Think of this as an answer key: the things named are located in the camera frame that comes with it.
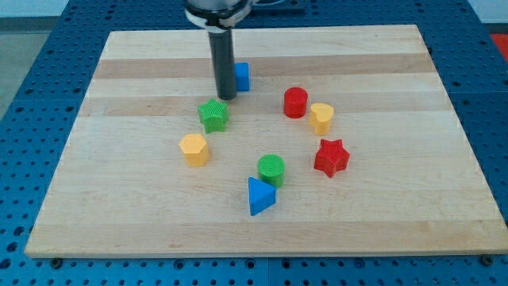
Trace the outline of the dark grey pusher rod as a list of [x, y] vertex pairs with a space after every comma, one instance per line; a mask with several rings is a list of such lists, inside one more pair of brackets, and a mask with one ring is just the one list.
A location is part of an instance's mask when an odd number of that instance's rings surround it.
[[237, 96], [232, 32], [209, 33], [209, 41], [217, 96], [232, 100]]

